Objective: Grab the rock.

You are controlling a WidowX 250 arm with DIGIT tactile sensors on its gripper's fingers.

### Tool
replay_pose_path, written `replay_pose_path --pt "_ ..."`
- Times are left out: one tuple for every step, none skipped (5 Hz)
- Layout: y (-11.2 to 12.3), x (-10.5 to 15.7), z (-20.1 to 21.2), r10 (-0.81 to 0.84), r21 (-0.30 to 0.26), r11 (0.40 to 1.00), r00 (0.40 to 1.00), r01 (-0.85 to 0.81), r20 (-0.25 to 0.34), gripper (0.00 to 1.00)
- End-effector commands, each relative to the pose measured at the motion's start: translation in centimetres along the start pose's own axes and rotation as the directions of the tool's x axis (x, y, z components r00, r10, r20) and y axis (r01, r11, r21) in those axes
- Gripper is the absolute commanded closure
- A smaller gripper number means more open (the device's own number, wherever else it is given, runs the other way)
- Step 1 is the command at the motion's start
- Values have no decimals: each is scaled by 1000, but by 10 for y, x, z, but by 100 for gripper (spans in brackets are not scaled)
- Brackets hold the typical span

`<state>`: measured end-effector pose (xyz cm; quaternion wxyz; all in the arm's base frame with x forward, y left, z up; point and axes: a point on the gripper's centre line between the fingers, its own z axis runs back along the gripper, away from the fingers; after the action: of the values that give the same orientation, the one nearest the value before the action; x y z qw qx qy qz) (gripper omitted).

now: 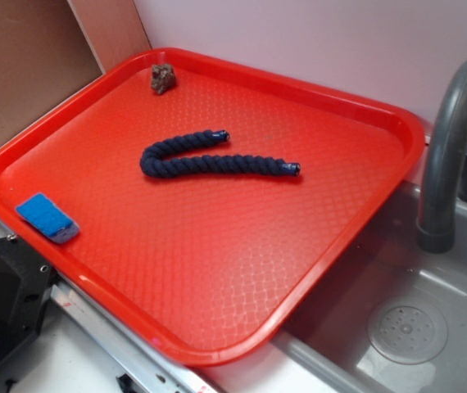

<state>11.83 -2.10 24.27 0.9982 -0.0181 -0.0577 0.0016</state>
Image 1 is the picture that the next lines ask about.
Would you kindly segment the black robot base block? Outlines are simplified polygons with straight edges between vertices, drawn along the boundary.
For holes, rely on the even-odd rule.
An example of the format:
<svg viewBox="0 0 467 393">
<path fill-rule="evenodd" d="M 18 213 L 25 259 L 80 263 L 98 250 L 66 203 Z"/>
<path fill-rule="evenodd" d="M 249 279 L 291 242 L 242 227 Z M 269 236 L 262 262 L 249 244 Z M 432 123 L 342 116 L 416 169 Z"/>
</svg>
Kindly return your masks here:
<svg viewBox="0 0 467 393">
<path fill-rule="evenodd" d="M 54 273 L 24 239 L 0 238 L 0 351 L 11 353 L 40 333 Z"/>
</svg>

